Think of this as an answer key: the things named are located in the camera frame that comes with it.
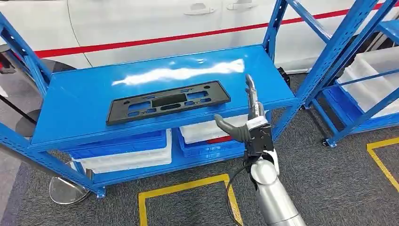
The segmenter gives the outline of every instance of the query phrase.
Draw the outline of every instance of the white plastic bin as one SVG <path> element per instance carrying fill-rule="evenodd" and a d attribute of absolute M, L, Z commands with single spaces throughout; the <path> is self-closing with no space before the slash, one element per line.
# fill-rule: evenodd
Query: white plastic bin
<path fill-rule="evenodd" d="M 85 169 L 92 169 L 94 173 L 170 164 L 172 162 L 171 129 L 166 130 L 166 138 L 165 148 L 72 160 L 80 162 Z"/>
<path fill-rule="evenodd" d="M 354 62 L 337 79 L 343 83 L 367 76 L 380 74 L 399 68 L 399 47 L 381 49 L 357 54 Z M 370 110 L 378 102 L 399 87 L 399 73 L 360 81 L 343 86 L 364 111 Z M 399 112 L 399 99 L 375 114 L 373 118 Z"/>
<path fill-rule="evenodd" d="M 224 120 L 233 126 L 243 126 L 248 121 L 248 114 L 233 116 Z M 180 131 L 186 144 L 228 136 L 216 125 L 215 120 L 181 126 Z"/>

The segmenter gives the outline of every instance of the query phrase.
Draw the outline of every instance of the yellow tape line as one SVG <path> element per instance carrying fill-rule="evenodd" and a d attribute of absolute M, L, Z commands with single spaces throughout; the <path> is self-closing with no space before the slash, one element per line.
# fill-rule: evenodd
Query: yellow tape line
<path fill-rule="evenodd" d="M 224 181 L 224 185 L 226 186 L 226 188 L 227 188 L 227 184 L 229 183 L 228 176 L 229 175 L 227 175 L 227 180 Z M 236 220 L 241 225 L 244 225 L 244 223 L 242 222 L 241 214 L 239 213 L 239 208 L 238 208 L 236 196 L 234 195 L 234 191 L 233 191 L 233 188 L 231 187 L 231 185 L 230 185 L 230 188 L 229 188 L 228 196 L 229 196 L 231 210 L 233 211 L 234 218 L 236 218 Z"/>
<path fill-rule="evenodd" d="M 376 149 L 394 144 L 399 144 L 399 137 L 367 144 L 367 148 Z"/>
<path fill-rule="evenodd" d="M 392 176 L 391 172 L 389 172 L 389 170 L 385 167 L 383 162 L 380 160 L 380 158 L 378 158 L 377 154 L 375 154 L 375 152 L 373 150 L 374 148 L 384 147 L 384 146 L 398 144 L 398 143 L 399 143 L 399 137 L 370 143 L 370 144 L 367 144 L 367 151 L 370 154 L 371 158 L 373 158 L 373 160 L 380 167 L 381 171 L 385 174 L 387 179 L 391 182 L 391 184 L 399 192 L 399 183 L 395 180 L 395 178 Z"/>
<path fill-rule="evenodd" d="M 224 182 L 224 184 L 227 186 L 227 183 L 229 182 L 229 175 L 228 174 L 221 174 L 218 176 L 213 176 L 209 178 L 204 178 L 184 184 L 179 184 L 179 185 L 174 185 L 174 186 L 169 186 L 169 187 L 164 187 L 148 192 L 142 192 L 138 194 L 138 207 L 139 207 L 139 216 L 140 216 L 140 226 L 147 226 L 147 209 L 145 207 L 145 199 L 146 198 L 152 198 L 164 194 L 170 194 L 174 192 L 180 192 L 184 191 L 187 189 L 203 186 L 203 185 L 209 185 L 213 184 L 216 182 Z M 233 210 L 234 217 L 238 222 L 242 224 L 242 218 L 241 214 L 239 212 L 238 204 L 236 197 L 234 195 L 232 186 L 230 186 L 229 189 L 229 200 L 230 200 L 230 205 L 231 209 Z"/>

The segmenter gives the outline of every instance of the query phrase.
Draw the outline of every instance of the red stripe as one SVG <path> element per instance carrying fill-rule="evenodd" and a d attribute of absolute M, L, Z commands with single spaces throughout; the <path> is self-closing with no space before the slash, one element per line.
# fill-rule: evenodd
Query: red stripe
<path fill-rule="evenodd" d="M 374 9 L 379 9 L 383 3 L 378 3 L 374 7 Z M 322 13 L 314 15 L 316 19 L 323 19 L 335 16 L 343 16 L 348 13 L 349 9 L 329 12 L 329 13 Z M 292 24 L 302 22 L 302 18 L 293 18 L 288 20 L 283 20 L 282 24 Z M 184 34 L 184 35 L 177 35 L 177 36 L 170 36 L 170 37 L 163 37 L 163 38 L 156 38 L 156 39 L 147 39 L 147 40 L 137 40 L 137 41 L 127 41 L 127 42 L 118 42 L 118 43 L 110 43 L 110 44 L 102 44 L 102 45 L 93 45 L 93 46 L 81 46 L 81 47 L 73 47 L 73 48 L 59 48 L 59 49 L 49 49 L 49 50 L 39 50 L 35 53 L 38 57 L 45 58 L 45 57 L 55 57 L 55 56 L 63 56 L 69 54 L 78 54 L 78 53 L 88 53 L 94 51 L 101 51 L 107 49 L 114 49 L 114 48 L 124 48 L 124 47 L 131 47 L 131 46 L 139 46 L 139 45 L 146 45 L 152 43 L 159 43 L 159 42 L 166 42 L 166 41 L 173 41 L 173 40 L 181 40 L 181 39 L 190 39 L 208 35 L 215 35 L 215 34 L 223 34 L 223 33 L 230 33 L 230 32 L 239 32 L 239 31 L 246 31 L 252 30 L 256 28 L 267 27 L 268 23 L 264 24 L 254 24 L 248 25 L 243 27 L 235 27 L 235 28 L 228 28 L 228 29 L 221 29 L 216 31 L 209 31 L 209 32 L 200 32 L 200 33 L 193 33 L 193 34 Z"/>
<path fill-rule="evenodd" d="M 231 140 L 230 136 L 225 136 L 225 137 L 219 137 L 219 138 L 207 140 L 207 143 L 208 144 L 217 144 L 217 143 L 226 142 L 226 141 L 230 141 L 230 140 Z"/>

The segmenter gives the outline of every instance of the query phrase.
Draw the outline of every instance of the robotic arm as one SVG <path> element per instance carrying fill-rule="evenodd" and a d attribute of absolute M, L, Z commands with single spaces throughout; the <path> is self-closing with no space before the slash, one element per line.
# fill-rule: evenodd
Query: robotic arm
<path fill-rule="evenodd" d="M 234 127 L 215 115 L 217 126 L 233 139 L 245 144 L 244 167 L 256 189 L 256 197 L 269 226 L 306 226 L 280 182 L 277 154 L 271 137 L 271 125 L 264 116 L 263 105 L 250 75 L 246 75 L 249 114 L 244 126 Z M 230 184 L 239 171 L 230 179 Z"/>

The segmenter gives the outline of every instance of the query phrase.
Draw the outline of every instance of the shelf unit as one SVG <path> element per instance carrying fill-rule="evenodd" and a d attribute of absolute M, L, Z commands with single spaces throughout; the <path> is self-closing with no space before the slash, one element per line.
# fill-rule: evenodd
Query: shelf unit
<path fill-rule="evenodd" d="M 337 141 L 349 134 L 399 125 L 399 113 L 372 118 L 373 115 L 378 113 L 380 110 L 388 106 L 399 97 L 399 87 L 366 112 L 362 111 L 358 107 L 356 100 L 354 100 L 348 92 L 341 88 L 343 85 L 373 79 L 392 73 L 398 73 L 399 67 L 398 69 L 390 70 L 377 75 L 367 76 L 349 82 L 340 84 L 334 82 L 335 75 L 344 67 L 344 65 L 346 65 L 349 59 L 354 56 L 362 43 L 373 32 L 382 32 L 395 43 L 399 43 L 399 20 L 382 22 L 382 19 L 396 4 L 397 0 L 387 0 L 383 4 L 383 6 L 377 11 L 366 27 L 357 36 L 357 38 L 342 53 L 341 58 L 332 66 L 331 70 L 326 74 L 323 80 L 306 99 L 303 108 L 308 109 L 310 105 L 314 106 L 333 133 L 331 137 L 328 137 L 322 141 L 323 145 L 335 147 L 337 146 Z M 331 107 L 335 115 L 338 116 L 338 119 L 344 125 L 344 129 L 338 131 L 330 117 L 318 103 L 318 97 L 324 97 L 327 104 Z"/>
<path fill-rule="evenodd" d="M 0 14 L 1 37 L 26 66 L 26 72 L 34 79 L 44 99 L 30 141 L 1 124 L 0 142 L 95 192 L 98 197 L 105 196 L 106 185 L 240 157 L 243 150 L 185 158 L 174 136 L 171 164 L 95 174 L 91 180 L 84 175 L 79 164 L 76 164 L 77 170 L 73 170 L 50 155 L 48 150 L 161 129 L 174 128 L 173 131 L 176 131 L 179 126 L 212 120 L 214 114 L 223 117 L 245 114 L 248 108 L 244 91 L 247 73 L 258 87 L 258 98 L 265 110 L 286 108 L 272 128 L 273 140 L 276 140 L 376 3 L 376 0 L 356 0 L 334 35 L 331 35 L 298 1 L 278 0 L 264 41 L 259 45 L 54 74 L 45 68 Z M 288 4 L 327 44 L 295 94 L 273 63 L 277 32 Z M 214 80 L 220 81 L 231 96 L 231 102 L 114 126 L 105 124 L 109 104 L 113 99 Z"/>

